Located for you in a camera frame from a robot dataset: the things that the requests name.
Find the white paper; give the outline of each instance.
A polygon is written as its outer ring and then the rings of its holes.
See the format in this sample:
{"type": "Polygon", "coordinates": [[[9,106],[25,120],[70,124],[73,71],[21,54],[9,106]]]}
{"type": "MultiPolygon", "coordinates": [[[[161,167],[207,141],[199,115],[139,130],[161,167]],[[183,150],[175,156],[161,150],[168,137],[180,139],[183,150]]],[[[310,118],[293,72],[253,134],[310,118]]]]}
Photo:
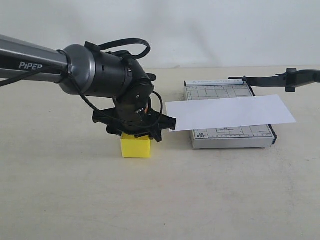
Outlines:
{"type": "Polygon", "coordinates": [[[296,123],[278,95],[166,102],[175,131],[296,123]]]}

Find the beige table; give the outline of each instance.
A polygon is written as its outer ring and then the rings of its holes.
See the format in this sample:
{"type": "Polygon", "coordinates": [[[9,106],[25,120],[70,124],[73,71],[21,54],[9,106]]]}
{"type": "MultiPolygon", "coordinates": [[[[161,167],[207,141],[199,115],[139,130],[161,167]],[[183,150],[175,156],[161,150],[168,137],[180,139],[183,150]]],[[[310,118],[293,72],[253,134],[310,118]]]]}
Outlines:
{"type": "MultiPolygon", "coordinates": [[[[163,100],[176,101],[184,80],[285,70],[150,72],[163,100]]],[[[0,239],[319,239],[320,84],[296,93],[254,91],[279,94],[297,120],[273,126],[273,147],[192,150],[187,132],[166,130],[150,159],[124,159],[120,139],[92,122],[80,97],[45,82],[0,88],[0,239]]],[[[110,99],[90,99],[100,109],[113,107],[110,99]]]]}

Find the white backdrop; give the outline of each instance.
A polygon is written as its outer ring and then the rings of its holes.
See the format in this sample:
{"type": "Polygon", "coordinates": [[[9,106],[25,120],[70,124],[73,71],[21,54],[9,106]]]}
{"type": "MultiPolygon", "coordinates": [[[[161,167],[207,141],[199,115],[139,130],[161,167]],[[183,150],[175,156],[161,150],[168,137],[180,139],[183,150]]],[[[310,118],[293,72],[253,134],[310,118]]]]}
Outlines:
{"type": "Polygon", "coordinates": [[[0,22],[53,49],[142,38],[145,68],[320,64],[318,0],[0,0],[0,22]]]}

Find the black cable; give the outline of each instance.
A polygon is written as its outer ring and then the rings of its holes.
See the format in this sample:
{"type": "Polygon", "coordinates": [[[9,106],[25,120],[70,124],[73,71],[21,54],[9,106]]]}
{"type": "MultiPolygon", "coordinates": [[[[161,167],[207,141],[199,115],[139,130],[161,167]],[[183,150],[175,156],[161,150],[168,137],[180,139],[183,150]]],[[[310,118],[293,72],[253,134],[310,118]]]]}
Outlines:
{"type": "Polygon", "coordinates": [[[152,124],[152,125],[149,125],[149,126],[139,126],[139,125],[135,125],[133,124],[132,122],[130,121],[125,121],[125,120],[122,120],[122,119],[119,119],[119,118],[115,118],[115,117],[112,117],[112,116],[109,116],[109,115],[106,115],[104,114],[100,109],[98,109],[95,105],[93,105],[89,100],[88,98],[81,92],[77,82],[75,81],[75,79],[72,77],[72,76],[69,76],[69,79],[71,80],[72,84],[74,85],[76,91],[78,92],[79,96],[85,101],[85,103],[90,107],[92,108],[94,111],[98,112],[100,115],[102,115],[103,117],[105,118],[108,118],[108,119],[112,119],[114,121],[117,121],[117,122],[120,122],[120,123],[124,123],[124,124],[129,124],[133,127],[137,127],[137,128],[141,128],[141,129],[149,129],[149,128],[152,128],[154,126],[156,126],[159,121],[160,121],[160,118],[161,118],[161,115],[163,114],[163,109],[164,109],[164,103],[163,103],[163,100],[160,96],[159,93],[153,91],[152,93],[155,94],[158,98],[159,98],[159,101],[160,101],[160,117],[157,119],[157,121],[152,124]]]}
{"type": "Polygon", "coordinates": [[[48,71],[48,70],[61,70],[62,71],[63,68],[61,66],[45,66],[45,67],[39,68],[37,70],[32,70],[32,71],[26,72],[24,74],[21,74],[19,76],[15,76],[15,77],[0,81],[0,87],[6,86],[6,85],[9,85],[9,84],[17,83],[17,82],[19,82],[21,80],[24,80],[26,78],[32,77],[32,76],[34,76],[36,74],[43,73],[43,72],[48,71]]]}

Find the yellow block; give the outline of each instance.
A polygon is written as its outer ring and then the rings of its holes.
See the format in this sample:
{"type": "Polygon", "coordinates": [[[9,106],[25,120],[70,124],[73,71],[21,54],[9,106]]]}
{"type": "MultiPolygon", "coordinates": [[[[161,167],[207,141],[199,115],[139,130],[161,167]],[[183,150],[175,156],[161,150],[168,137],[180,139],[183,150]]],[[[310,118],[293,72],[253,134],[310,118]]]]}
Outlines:
{"type": "Polygon", "coordinates": [[[124,158],[149,158],[151,140],[149,136],[135,137],[122,133],[121,151],[124,158]]]}

